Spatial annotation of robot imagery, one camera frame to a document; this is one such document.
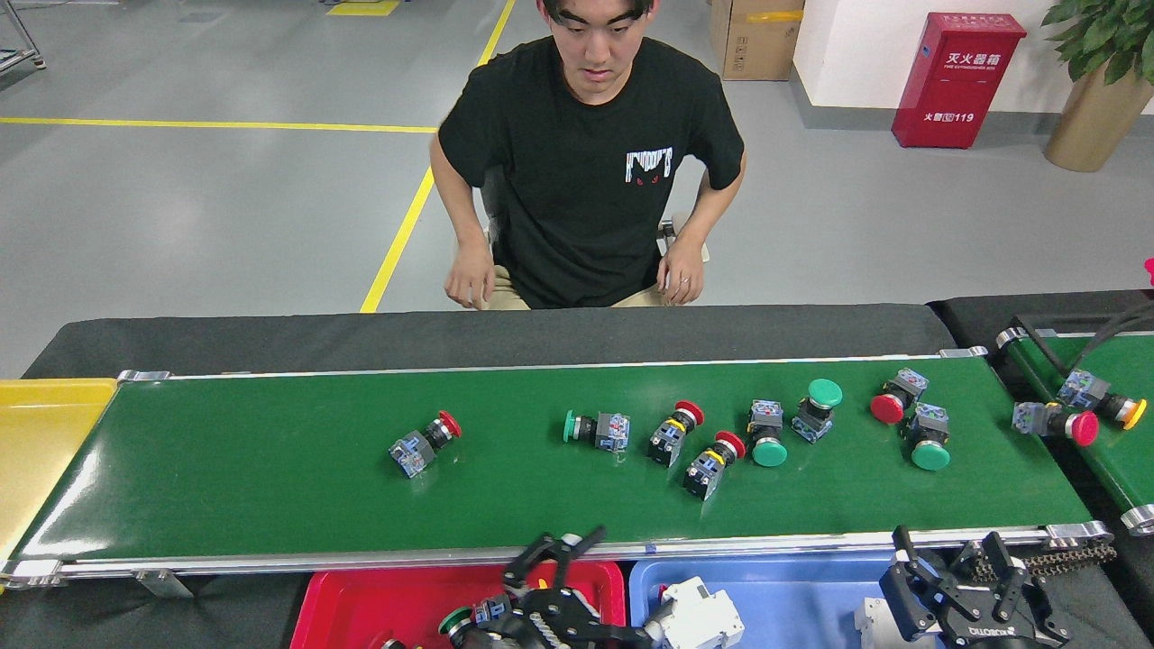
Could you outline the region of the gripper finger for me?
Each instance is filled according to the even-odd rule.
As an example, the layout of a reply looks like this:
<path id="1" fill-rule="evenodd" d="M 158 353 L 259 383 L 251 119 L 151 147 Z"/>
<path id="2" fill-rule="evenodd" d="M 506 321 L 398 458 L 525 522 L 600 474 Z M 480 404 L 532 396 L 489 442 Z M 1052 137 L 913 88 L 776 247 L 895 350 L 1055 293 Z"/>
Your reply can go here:
<path id="1" fill-rule="evenodd" d="M 1051 603 L 1044 579 L 1034 579 L 1025 564 L 1017 562 L 1014 557 L 1010 555 L 999 534 L 986 535 L 981 547 L 986 559 L 992 564 L 996 579 L 996 587 L 992 588 L 992 611 L 989 613 L 1006 621 L 1010 613 L 1014 612 L 1018 600 L 1026 600 L 1031 607 L 1050 607 L 1055 616 L 1065 616 Z"/>
<path id="2" fill-rule="evenodd" d="M 666 617 L 654 616 L 640 626 L 606 625 L 597 620 L 577 624 L 577 644 L 592 648 L 664 648 Z"/>
<path id="3" fill-rule="evenodd" d="M 570 564 L 576 562 L 586 554 L 607 535 L 606 527 L 594 527 L 584 537 L 577 535 L 562 535 L 554 537 L 550 534 L 542 534 L 534 542 L 529 544 L 522 553 L 507 564 L 503 572 L 503 587 L 510 596 L 526 596 L 531 588 L 527 585 L 527 576 L 535 569 L 538 564 L 545 560 L 553 560 L 556 564 L 554 570 L 554 587 L 557 589 L 565 587 L 565 576 Z"/>
<path id="4" fill-rule="evenodd" d="M 959 644 L 961 637 L 947 631 L 944 617 L 957 607 L 957 576 L 947 570 L 939 555 L 917 555 L 907 527 L 896 527 L 892 534 L 896 555 L 879 580 L 899 636 L 914 642 L 936 635 L 944 644 Z"/>

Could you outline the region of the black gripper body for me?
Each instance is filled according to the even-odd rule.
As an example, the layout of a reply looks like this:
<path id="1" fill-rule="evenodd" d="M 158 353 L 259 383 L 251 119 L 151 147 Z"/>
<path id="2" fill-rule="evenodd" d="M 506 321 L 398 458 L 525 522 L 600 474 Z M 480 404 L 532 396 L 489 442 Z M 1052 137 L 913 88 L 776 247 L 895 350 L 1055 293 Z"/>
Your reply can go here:
<path id="1" fill-rule="evenodd" d="M 1009 620 L 992 613 L 972 621 L 953 607 L 937 616 L 941 643 L 947 648 L 1063 648 L 1072 637 L 1067 616 L 1055 616 L 1050 607 L 1031 607 L 1018 600 Z"/>
<path id="2" fill-rule="evenodd" d="M 592 605 L 578 590 L 532 589 L 522 599 L 502 594 L 473 607 L 470 648 L 590 648 L 572 634 L 592 620 Z"/>

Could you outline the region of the person's right hand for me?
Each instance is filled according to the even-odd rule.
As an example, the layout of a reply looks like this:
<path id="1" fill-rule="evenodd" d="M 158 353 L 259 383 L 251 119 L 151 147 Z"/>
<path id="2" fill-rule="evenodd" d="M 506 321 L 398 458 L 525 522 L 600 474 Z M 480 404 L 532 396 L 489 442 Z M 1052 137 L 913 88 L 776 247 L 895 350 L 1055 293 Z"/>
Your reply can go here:
<path id="1" fill-rule="evenodd" d="M 490 246 L 485 240 L 459 243 L 454 263 L 445 276 L 445 296 L 460 307 L 482 311 L 488 308 L 495 283 Z"/>

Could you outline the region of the person's left hand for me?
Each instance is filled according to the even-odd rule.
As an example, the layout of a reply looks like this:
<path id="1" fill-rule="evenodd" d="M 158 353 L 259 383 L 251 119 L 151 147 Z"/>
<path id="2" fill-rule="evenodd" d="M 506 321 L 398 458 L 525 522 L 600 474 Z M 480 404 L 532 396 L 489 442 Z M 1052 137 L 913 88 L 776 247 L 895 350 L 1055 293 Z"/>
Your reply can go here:
<path id="1" fill-rule="evenodd" d="M 685 306 L 700 298 L 704 261 L 700 243 L 676 239 L 658 266 L 655 286 L 666 306 Z"/>

